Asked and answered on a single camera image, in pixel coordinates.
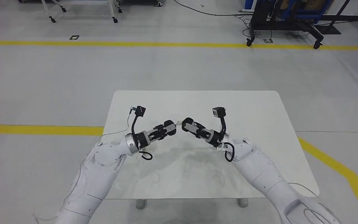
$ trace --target cardboard box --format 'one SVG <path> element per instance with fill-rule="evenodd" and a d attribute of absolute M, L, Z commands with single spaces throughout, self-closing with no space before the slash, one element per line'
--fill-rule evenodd
<path fill-rule="evenodd" d="M 302 4 L 305 4 L 305 2 L 308 2 L 309 0 L 302 0 Z M 285 10 L 288 6 L 289 6 L 289 2 L 290 0 L 283 0 L 282 1 L 282 5 L 281 5 L 281 10 Z"/>
<path fill-rule="evenodd" d="M 327 0 L 308 0 L 305 10 L 321 10 Z"/>

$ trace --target table leg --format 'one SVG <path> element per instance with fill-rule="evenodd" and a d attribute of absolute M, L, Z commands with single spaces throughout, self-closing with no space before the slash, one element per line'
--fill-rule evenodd
<path fill-rule="evenodd" d="M 145 206 L 147 205 L 147 200 L 146 199 L 138 199 L 135 201 L 135 208 L 142 210 L 145 208 Z"/>
<path fill-rule="evenodd" d="M 240 208 L 246 208 L 248 206 L 247 198 L 237 198 L 236 203 Z"/>

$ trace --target wire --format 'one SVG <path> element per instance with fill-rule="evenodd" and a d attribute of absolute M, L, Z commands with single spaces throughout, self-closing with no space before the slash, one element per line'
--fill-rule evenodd
<path fill-rule="evenodd" d="M 176 3 L 178 3 L 179 5 L 181 6 L 184 6 L 185 8 L 189 8 L 191 10 L 194 10 L 195 12 L 199 12 L 199 13 L 202 13 L 202 14 L 205 14 L 205 15 L 209 15 L 209 16 L 241 16 L 241 15 L 252 15 L 252 14 L 246 14 L 246 13 L 242 13 L 242 14 L 212 14 L 212 13 L 207 13 L 207 12 L 202 12 L 202 11 L 199 11 L 199 10 L 196 10 L 194 8 L 191 8 L 189 6 L 186 6 L 180 2 L 178 2 L 177 0 L 174 0 Z"/>
<path fill-rule="evenodd" d="M 126 130 L 128 130 L 128 128 L 129 128 L 129 117 L 130 117 L 131 112 L 132 112 L 132 110 L 129 111 L 129 114 L 128 114 L 128 117 L 127 117 L 127 128 L 126 129 L 120 130 L 119 132 L 112 132 L 112 133 L 108 133 L 108 134 L 103 134 L 101 136 L 101 139 L 102 139 L 103 136 L 107 136 L 107 135 L 110 135 L 110 134 L 118 134 L 118 133 L 125 132 Z"/>
<path fill-rule="evenodd" d="M 235 147 L 230 142 L 224 142 L 223 144 L 224 144 L 224 146 L 226 146 L 226 145 L 231 146 L 231 148 L 233 150 L 231 153 L 231 158 L 228 158 L 228 151 L 225 151 L 225 159 L 228 162 L 232 162 L 234 160 L 234 156 L 235 156 Z"/>
<path fill-rule="evenodd" d="M 304 35 L 300 35 L 299 31 L 297 31 L 297 34 L 293 34 L 292 37 L 293 38 L 300 38 L 300 39 L 306 39 L 309 36 L 309 32 L 307 32 Z"/>
<path fill-rule="evenodd" d="M 345 24 L 347 22 L 354 22 L 354 21 L 345 21 L 345 22 L 335 22 L 335 24 Z M 329 25 L 331 23 L 328 23 L 328 24 L 318 24 L 318 25 L 314 25 L 314 26 L 324 26 L 324 25 Z"/>
<path fill-rule="evenodd" d="M 146 158 L 145 156 L 142 155 L 142 158 L 145 160 L 152 160 L 152 158 L 153 158 L 153 155 L 149 152 L 139 151 L 139 153 L 149 155 L 149 158 Z"/>

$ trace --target metal leg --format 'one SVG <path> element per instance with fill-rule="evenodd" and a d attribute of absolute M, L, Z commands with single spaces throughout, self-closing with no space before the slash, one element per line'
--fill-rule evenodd
<path fill-rule="evenodd" d="M 114 4 L 117 6 L 118 12 L 119 12 L 119 13 L 122 13 L 122 10 L 120 9 L 117 0 L 114 0 Z"/>
<path fill-rule="evenodd" d="M 54 18 L 52 18 L 52 16 L 51 16 L 49 10 L 47 9 L 45 0 L 41 0 L 41 1 L 42 1 L 43 5 L 44 5 L 44 8 L 45 8 L 46 12 L 47 12 L 47 15 L 49 15 L 49 18 L 51 19 L 51 22 L 55 23 L 56 20 L 55 20 Z"/>
<path fill-rule="evenodd" d="M 63 12 L 66 12 L 66 9 L 56 0 L 52 0 L 55 4 L 57 4 Z"/>
<path fill-rule="evenodd" d="M 110 10 L 111 10 L 111 15 L 112 15 L 112 18 L 113 18 L 113 22 L 116 24 L 118 22 L 118 20 L 116 19 L 116 17 L 114 17 L 113 7 L 112 7 L 112 0 L 108 0 L 108 4 L 110 5 Z"/>
<path fill-rule="evenodd" d="M 246 208 L 248 206 L 247 198 L 237 198 L 236 203 L 240 208 Z"/>
<path fill-rule="evenodd" d="M 146 199 L 138 199 L 135 201 L 135 208 L 142 210 L 145 208 L 145 206 L 147 205 L 147 200 Z"/>

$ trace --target black frame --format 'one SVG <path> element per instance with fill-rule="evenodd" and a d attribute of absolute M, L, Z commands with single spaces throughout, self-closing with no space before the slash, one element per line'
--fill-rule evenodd
<path fill-rule="evenodd" d="M 272 10 L 271 2 L 268 2 L 267 0 L 257 1 L 255 11 L 249 24 L 250 39 L 246 39 L 246 45 L 251 46 L 252 42 L 255 40 L 254 30 L 291 30 L 309 32 L 316 39 L 313 48 L 318 49 L 322 45 L 321 41 L 324 38 L 323 35 L 314 27 L 312 27 L 311 23 L 295 18 L 296 12 L 302 3 L 302 0 L 297 0 L 297 3 L 290 13 L 289 19 L 276 21 L 277 13 L 281 8 L 282 2 L 283 0 L 279 0 Z M 267 21 L 267 16 L 271 11 L 271 19 Z"/>

